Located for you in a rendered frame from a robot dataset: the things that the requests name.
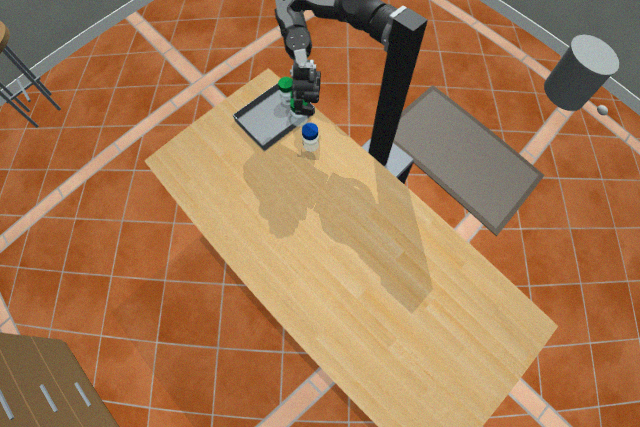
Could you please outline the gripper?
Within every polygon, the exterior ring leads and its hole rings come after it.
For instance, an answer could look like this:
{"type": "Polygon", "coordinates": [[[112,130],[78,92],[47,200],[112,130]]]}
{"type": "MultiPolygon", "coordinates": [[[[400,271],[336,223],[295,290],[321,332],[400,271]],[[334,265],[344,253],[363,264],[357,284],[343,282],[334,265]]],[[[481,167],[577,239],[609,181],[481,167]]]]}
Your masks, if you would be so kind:
{"type": "Polygon", "coordinates": [[[292,81],[292,99],[294,99],[294,109],[296,115],[313,116],[313,108],[303,105],[303,100],[307,103],[317,103],[319,101],[321,71],[316,71],[316,65],[313,64],[313,81],[293,80],[292,81]],[[320,80],[319,80],[320,73],[320,80]],[[294,98],[293,98],[293,90],[294,98]],[[302,100],[302,101],[301,101],[302,100]],[[301,111],[299,111],[301,110],[301,111]]]}

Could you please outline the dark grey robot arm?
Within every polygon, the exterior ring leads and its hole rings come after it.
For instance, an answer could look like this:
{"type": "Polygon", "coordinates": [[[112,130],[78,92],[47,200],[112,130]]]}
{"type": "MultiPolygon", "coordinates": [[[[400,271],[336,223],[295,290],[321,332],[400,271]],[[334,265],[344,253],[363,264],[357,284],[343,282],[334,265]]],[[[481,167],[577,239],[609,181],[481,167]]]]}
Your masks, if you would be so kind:
{"type": "Polygon", "coordinates": [[[405,6],[397,9],[381,0],[275,0],[275,3],[275,17],[285,50],[294,60],[291,78],[307,81],[313,81],[314,60],[307,60],[312,41],[306,29],[304,11],[312,9],[318,18],[349,23],[355,29],[369,33],[370,37],[384,45],[384,51],[387,52],[393,19],[407,9],[405,6]]]}

